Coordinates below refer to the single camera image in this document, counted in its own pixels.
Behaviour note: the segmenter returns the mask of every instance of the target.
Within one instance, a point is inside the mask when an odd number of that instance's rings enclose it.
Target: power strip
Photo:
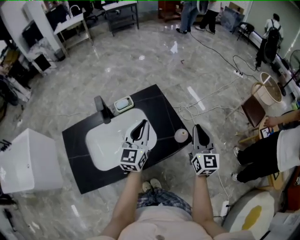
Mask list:
[[[222,209],[221,209],[221,213],[220,213],[221,217],[224,217],[227,215],[228,207],[229,207],[229,201],[224,201],[222,204]]]
[[[237,76],[241,77],[241,78],[244,78],[243,73],[242,72],[238,72],[238,70],[234,70],[233,73],[236,74]]]

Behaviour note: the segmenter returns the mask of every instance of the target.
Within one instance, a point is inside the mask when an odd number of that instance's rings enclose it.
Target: black countertop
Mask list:
[[[145,113],[157,135],[157,143],[143,169],[161,162],[191,142],[190,134],[184,143],[175,141],[175,132],[186,127],[157,85],[139,91],[131,95],[131,98],[135,104],[134,108],[141,109]],[[126,177],[119,166],[101,171],[92,162],[85,137],[88,131],[102,123],[101,114],[96,112],[62,132],[67,157],[81,194]]]

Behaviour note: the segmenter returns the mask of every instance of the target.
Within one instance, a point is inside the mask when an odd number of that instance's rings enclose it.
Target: plaid shorts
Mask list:
[[[192,208],[186,201],[178,197],[176,194],[158,187],[153,190],[148,190],[145,193],[139,193],[136,208],[158,206],[160,204],[163,206],[181,208],[189,215],[192,215]]]

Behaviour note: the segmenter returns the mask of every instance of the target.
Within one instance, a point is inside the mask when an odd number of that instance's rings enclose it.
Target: marble floor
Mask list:
[[[59,63],[56,72],[31,82],[32,97],[21,107],[9,106],[6,118],[1,122],[1,137],[13,140],[26,128],[31,128],[55,140],[62,189],[16,193],[19,210],[12,210],[15,225],[27,240],[82,240],[98,235],[110,220],[113,207],[122,192],[125,180],[81,195],[72,175],[61,132],[96,111],[93,98],[100,95],[110,105],[114,101],[157,84],[174,107],[195,102],[190,91],[199,98],[228,84],[236,75],[233,68],[219,55],[202,46],[190,34],[176,32],[179,22],[148,21],[140,29],[131,28],[112,37],[99,31],[94,45],[83,42],[70,50],[70,57]],[[216,26],[215,35],[192,29],[195,38],[219,51],[228,61],[237,54],[253,65],[257,50],[244,40]],[[236,59],[239,68],[258,79],[259,73]],[[263,64],[262,71],[275,75]],[[199,112],[215,106],[234,108],[251,92],[253,77],[244,76],[223,88],[217,94],[195,105]],[[264,105],[269,115],[279,115],[289,110],[289,97],[270,107]],[[195,118],[213,135],[220,153],[219,176],[234,203],[243,194],[260,183],[247,184],[232,181],[231,172],[239,166],[233,155],[233,146],[239,137],[236,131],[248,128],[246,117],[235,112],[225,119],[229,109],[215,109]],[[182,109],[184,118],[190,118]],[[191,130],[192,121],[183,120]],[[169,159],[143,172],[144,179],[158,178],[163,187],[178,194],[187,202],[192,201],[194,170],[188,162],[191,146],[187,146]],[[214,214],[220,214],[227,196],[217,174],[208,178]]]

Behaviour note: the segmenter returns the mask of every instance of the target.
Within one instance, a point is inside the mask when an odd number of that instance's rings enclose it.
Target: backpack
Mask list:
[[[280,36],[280,33],[279,33],[279,30],[281,29],[281,26],[279,26],[279,28],[277,29],[277,28],[274,27],[273,19],[271,19],[271,21],[272,21],[272,27],[270,27],[270,29],[268,31],[267,40],[268,40],[269,44],[278,46],[279,42],[281,40],[281,36]]]

